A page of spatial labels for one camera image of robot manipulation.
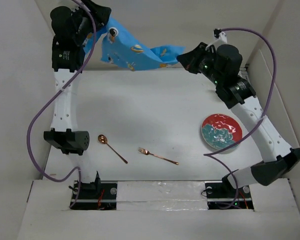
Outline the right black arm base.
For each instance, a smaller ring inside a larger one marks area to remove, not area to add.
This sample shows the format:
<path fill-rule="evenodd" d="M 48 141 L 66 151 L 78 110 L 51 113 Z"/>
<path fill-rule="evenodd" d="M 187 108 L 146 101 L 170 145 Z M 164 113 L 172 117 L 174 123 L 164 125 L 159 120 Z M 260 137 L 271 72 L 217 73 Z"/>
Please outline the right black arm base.
<path fill-rule="evenodd" d="M 221 180 L 204 182 L 201 195 L 206 198 L 209 210 L 247 209 L 253 210 L 250 184 L 256 182 L 250 169 L 235 170 Z"/>

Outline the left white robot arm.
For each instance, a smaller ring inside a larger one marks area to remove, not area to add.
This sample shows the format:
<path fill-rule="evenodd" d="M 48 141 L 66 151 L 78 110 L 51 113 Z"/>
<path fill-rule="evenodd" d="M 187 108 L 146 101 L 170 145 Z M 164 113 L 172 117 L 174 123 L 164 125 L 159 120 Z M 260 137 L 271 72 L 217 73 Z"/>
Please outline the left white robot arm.
<path fill-rule="evenodd" d="M 108 23 L 111 11 L 83 0 L 77 9 L 58 6 L 50 12 L 54 31 L 51 59 L 59 96 L 54 100 L 50 130 L 43 133 L 43 138 L 65 155 L 82 156 L 89 147 L 89 133 L 79 130 L 77 124 L 79 75 L 98 40 L 96 32 Z"/>

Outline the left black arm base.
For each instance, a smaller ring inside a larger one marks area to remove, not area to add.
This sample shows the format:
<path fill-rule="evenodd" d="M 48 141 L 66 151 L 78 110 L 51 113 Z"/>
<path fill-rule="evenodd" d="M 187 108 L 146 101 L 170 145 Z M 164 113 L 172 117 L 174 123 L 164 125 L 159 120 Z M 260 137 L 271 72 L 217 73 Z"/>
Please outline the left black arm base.
<path fill-rule="evenodd" d="M 71 210 L 112 211 L 117 209 L 117 182 L 102 181 L 97 186 L 93 182 L 81 183 L 79 193 L 76 181 L 69 188 L 72 190 L 69 203 Z"/>

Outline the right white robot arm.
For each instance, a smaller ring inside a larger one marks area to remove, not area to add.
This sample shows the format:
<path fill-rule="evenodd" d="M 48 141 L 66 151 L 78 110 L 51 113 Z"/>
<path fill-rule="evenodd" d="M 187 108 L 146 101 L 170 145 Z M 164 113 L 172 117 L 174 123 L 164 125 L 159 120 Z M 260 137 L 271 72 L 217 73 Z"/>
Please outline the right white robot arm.
<path fill-rule="evenodd" d="M 201 73 L 215 84 L 215 92 L 234 113 L 258 147 L 261 162 L 236 170 L 222 178 L 221 191 L 233 197 L 241 187 L 260 184 L 268 186 L 300 161 L 300 148 L 293 148 L 264 116 L 256 92 L 239 76 L 242 55 L 230 44 L 218 48 L 201 42 L 194 50 L 178 55 L 177 61 L 192 74 Z"/>

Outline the blue space-print cloth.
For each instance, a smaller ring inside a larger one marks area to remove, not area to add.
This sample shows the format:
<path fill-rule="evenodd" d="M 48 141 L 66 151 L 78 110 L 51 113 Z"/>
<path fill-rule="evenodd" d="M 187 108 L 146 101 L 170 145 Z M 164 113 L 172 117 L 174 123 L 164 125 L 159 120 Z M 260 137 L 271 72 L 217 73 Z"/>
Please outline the blue space-print cloth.
<path fill-rule="evenodd" d="M 113 17 L 96 32 L 96 39 L 100 37 L 103 37 L 100 60 L 133 72 L 175 65 L 178 63 L 177 56 L 185 51 L 184 46 L 171 44 L 149 48 Z"/>

